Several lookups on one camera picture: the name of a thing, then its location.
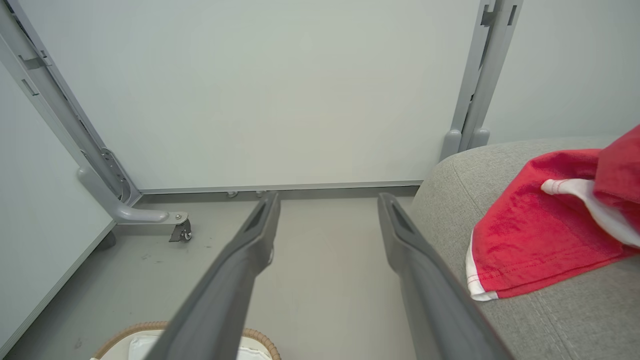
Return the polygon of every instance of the whiteboard bottom edge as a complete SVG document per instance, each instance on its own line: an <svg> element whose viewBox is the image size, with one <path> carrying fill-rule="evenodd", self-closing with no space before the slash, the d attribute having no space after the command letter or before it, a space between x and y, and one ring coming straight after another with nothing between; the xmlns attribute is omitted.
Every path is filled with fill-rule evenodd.
<svg viewBox="0 0 640 360"><path fill-rule="evenodd" d="M69 279L73 276L73 274L78 270L80 265L84 263L86 258L93 252L93 250L98 246L98 244L104 239L105 236L116 226L115 220L112 220L107 227L96 237L96 239L89 245L88 248L80 255L80 257L76 260L76 262L71 265L71 267L65 272L65 275L62 275L60 280L49 290L47 295L38 303L38 306L27 316L27 318L22 322L20 327L11 335L9 340L4 343L2 347L0 347L0 359L4 359L4 357L11 351L13 346L20 340L22 335L27 331L29 326L38 318L40 313L44 310L47 305L53 300L56 294L62 289L62 287L67 283Z"/></svg>
<svg viewBox="0 0 640 360"><path fill-rule="evenodd" d="M316 190L316 189L343 189L343 188L381 188L388 186L417 186L422 180L402 181L368 181L362 183L327 183L327 184L290 184L290 185L264 185L264 186L220 186L210 188L167 188L167 189L139 189L143 195L170 194L170 193L218 193L218 192L254 192L274 190Z"/></svg>

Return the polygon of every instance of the red cloth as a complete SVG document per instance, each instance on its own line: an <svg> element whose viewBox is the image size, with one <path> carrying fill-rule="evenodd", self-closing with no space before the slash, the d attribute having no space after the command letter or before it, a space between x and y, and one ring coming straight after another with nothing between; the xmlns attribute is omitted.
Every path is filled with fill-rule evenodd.
<svg viewBox="0 0 640 360"><path fill-rule="evenodd" d="M498 298L538 290L637 253L605 232L547 179L594 179L594 195L640 229L640 126L603 150L556 151L529 161L478 222L470 251L477 278Z"/></svg>

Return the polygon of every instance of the laundry basket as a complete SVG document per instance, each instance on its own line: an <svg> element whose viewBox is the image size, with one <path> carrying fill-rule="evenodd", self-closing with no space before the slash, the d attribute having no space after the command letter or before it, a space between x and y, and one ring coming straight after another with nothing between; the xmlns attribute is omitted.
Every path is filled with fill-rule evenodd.
<svg viewBox="0 0 640 360"><path fill-rule="evenodd" d="M168 322L143 322L130 326L100 347L93 359L142 360L167 324ZM237 359L280 360L280 354L266 335L258 330L245 328Z"/></svg>

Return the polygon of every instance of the white partition panel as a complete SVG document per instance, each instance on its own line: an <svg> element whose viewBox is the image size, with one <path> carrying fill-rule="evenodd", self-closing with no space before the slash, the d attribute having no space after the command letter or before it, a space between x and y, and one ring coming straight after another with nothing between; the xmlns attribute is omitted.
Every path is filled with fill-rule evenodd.
<svg viewBox="0 0 640 360"><path fill-rule="evenodd" d="M489 143L640 123L640 1L526 0L483 127Z"/></svg>
<svg viewBox="0 0 640 360"><path fill-rule="evenodd" d="M3 357L101 239L111 217L76 179L78 164L2 63L0 154Z"/></svg>
<svg viewBox="0 0 640 360"><path fill-rule="evenodd" d="M419 181L478 0L19 0L143 191Z"/></svg>

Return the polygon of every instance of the red garment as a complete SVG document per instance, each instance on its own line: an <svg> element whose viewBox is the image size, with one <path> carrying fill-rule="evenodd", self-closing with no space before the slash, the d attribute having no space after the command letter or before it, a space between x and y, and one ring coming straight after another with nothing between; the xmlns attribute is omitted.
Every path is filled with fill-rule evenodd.
<svg viewBox="0 0 640 360"><path fill-rule="evenodd" d="M472 295L476 281L485 292L496 291L490 299L512 297L638 252L604 231L577 197L540 188L547 179L575 178L595 180L595 197L640 230L640 126L603 150L538 156L474 227L467 256Z"/></svg>

